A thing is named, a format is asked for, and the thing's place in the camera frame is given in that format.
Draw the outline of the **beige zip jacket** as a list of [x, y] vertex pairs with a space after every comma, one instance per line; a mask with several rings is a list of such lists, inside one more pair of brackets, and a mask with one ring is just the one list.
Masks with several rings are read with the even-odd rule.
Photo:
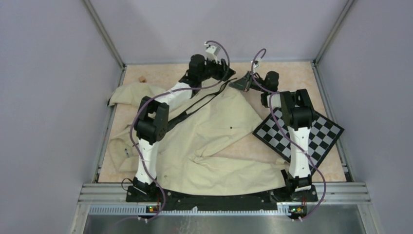
[[233, 88], [219, 91], [214, 79], [170, 111], [185, 109], [183, 122], [161, 140], [156, 160], [162, 188], [190, 195], [243, 195], [285, 185], [284, 160], [252, 135], [262, 122], [244, 96]]

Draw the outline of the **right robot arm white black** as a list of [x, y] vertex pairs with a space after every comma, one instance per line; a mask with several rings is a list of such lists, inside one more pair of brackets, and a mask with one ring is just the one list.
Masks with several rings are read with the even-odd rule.
[[290, 142], [290, 166], [284, 177], [286, 196], [292, 201], [300, 200], [312, 186], [308, 162], [309, 135], [315, 120], [315, 110], [306, 89], [294, 92], [278, 91], [279, 73], [267, 72], [265, 78], [248, 72], [241, 79], [231, 82], [230, 87], [247, 92], [250, 89], [261, 91], [261, 103], [270, 109], [280, 108], [281, 119], [289, 135], [282, 135]]

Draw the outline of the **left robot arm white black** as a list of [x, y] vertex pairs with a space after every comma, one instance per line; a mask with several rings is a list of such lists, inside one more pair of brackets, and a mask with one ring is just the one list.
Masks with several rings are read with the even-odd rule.
[[156, 196], [156, 157], [160, 141], [177, 124], [194, 114], [184, 110], [170, 119], [170, 109], [195, 97], [203, 89], [202, 83], [210, 78], [221, 85], [217, 92], [211, 94], [213, 98], [216, 97], [226, 88], [228, 79], [234, 74], [228, 59], [217, 60], [195, 54], [191, 56], [185, 74], [171, 89], [155, 97], [142, 98], [132, 125], [138, 139], [134, 147], [138, 150], [140, 159], [132, 188], [137, 190], [142, 200], [148, 202]]

